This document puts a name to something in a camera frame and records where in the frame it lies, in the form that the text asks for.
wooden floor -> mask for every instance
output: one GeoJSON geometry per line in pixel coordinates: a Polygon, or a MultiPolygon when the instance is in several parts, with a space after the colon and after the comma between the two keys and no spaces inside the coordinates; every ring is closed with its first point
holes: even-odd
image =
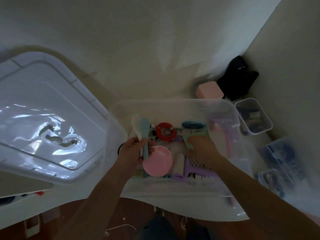
{"type": "MultiPolygon", "coordinates": [[[[47,223],[44,223],[46,219],[45,216],[41,214],[40,220],[42,223],[40,226],[40,233],[28,238],[28,240],[52,239],[59,229],[61,229],[62,226],[73,216],[83,201],[84,200],[78,200],[59,206],[59,208],[55,209],[55,214],[58,212],[58,215],[60,216],[47,223]]],[[[153,217],[153,214],[152,205],[133,199],[120,198],[116,210],[114,211],[111,221],[106,229],[122,224],[130,224],[138,229],[144,226],[153,217]]],[[[180,239],[185,239],[185,231],[180,226],[181,216],[166,211],[166,218],[177,231],[180,239]]],[[[207,226],[219,240],[268,239],[264,232],[259,230],[250,220],[240,222],[198,222],[207,226]]],[[[105,236],[103,238],[104,240],[129,240],[132,239],[135,231],[129,226],[123,226],[110,230],[109,233],[110,235],[108,237],[105,236]]],[[[0,239],[26,239],[23,222],[19,222],[0,230],[0,239]]]]}

pink box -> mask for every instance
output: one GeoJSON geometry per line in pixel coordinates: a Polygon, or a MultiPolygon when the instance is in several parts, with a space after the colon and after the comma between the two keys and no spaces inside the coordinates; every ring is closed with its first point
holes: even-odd
{"type": "Polygon", "coordinates": [[[195,92],[198,99],[221,99],[224,94],[215,81],[200,84],[195,92]]]}

pink bowl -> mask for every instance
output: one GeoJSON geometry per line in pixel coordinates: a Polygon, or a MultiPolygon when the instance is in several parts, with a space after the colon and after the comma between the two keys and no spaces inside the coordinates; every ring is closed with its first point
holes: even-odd
{"type": "Polygon", "coordinates": [[[170,151],[161,145],[153,146],[153,148],[155,152],[143,161],[142,165],[150,176],[162,177],[169,172],[172,166],[172,156],[170,151]]]}

white wall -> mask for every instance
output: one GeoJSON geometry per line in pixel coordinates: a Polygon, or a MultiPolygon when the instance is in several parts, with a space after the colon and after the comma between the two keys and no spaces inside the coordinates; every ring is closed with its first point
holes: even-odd
{"type": "Polygon", "coordinates": [[[169,98],[243,54],[279,1],[0,0],[0,44],[47,51],[78,76],[97,72],[82,81],[107,106],[106,88],[169,98]]]}
{"type": "Polygon", "coordinates": [[[282,0],[246,51],[260,76],[250,89],[320,173],[320,0],[282,0]]]}

red cable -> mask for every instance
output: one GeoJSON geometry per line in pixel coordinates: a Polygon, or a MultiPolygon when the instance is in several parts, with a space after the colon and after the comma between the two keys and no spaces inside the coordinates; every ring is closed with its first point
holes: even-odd
{"type": "Polygon", "coordinates": [[[155,131],[157,133],[157,136],[159,137],[160,140],[162,141],[170,141],[172,142],[174,140],[174,138],[176,137],[176,130],[174,129],[174,127],[172,126],[172,124],[164,122],[164,123],[160,123],[155,127],[155,131]],[[165,136],[162,134],[162,130],[164,128],[168,128],[171,131],[171,135],[170,136],[165,136]]]}

